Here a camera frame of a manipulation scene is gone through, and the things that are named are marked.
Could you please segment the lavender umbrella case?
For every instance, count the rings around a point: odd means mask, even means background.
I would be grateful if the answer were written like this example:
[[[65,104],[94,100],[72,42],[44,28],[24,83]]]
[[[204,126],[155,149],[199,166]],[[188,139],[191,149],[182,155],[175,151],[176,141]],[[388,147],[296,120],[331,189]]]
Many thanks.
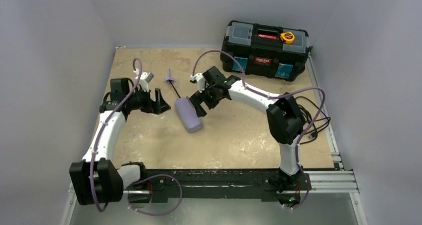
[[[175,108],[183,126],[188,132],[198,131],[203,127],[202,120],[197,116],[195,108],[188,98],[178,98]]]

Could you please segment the lavender folding umbrella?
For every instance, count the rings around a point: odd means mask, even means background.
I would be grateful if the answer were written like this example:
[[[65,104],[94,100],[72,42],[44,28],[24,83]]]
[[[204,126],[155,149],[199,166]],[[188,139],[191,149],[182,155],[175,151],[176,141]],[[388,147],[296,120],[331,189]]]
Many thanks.
[[[179,92],[177,91],[176,87],[174,86],[175,79],[172,77],[171,69],[168,69],[168,74],[165,77],[165,82],[168,83],[168,84],[170,84],[172,86],[172,88],[175,91],[176,95],[180,99],[181,96],[180,96]]]

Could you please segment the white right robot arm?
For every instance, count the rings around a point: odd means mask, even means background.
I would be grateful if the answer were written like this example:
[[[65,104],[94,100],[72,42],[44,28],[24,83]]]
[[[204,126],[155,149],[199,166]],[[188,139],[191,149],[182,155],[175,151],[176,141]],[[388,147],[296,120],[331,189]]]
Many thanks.
[[[300,166],[296,146],[304,131],[305,119],[293,96],[284,94],[278,98],[244,83],[237,76],[225,77],[215,66],[190,76],[190,82],[198,86],[190,102],[199,117],[207,115],[202,104],[213,109],[223,99],[244,103],[265,114],[270,133],[279,144],[280,170],[288,176],[298,173]]]

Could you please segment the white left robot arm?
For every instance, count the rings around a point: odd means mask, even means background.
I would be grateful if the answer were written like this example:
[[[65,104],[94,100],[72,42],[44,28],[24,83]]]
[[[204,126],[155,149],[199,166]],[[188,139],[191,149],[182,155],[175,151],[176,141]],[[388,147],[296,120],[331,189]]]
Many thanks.
[[[145,83],[130,78],[110,80],[99,112],[99,125],[88,151],[69,169],[72,185],[80,205],[119,202],[123,191],[146,176],[142,162],[128,162],[117,169],[112,158],[120,133],[132,111],[162,114],[170,110],[161,90],[154,89],[155,99]]]

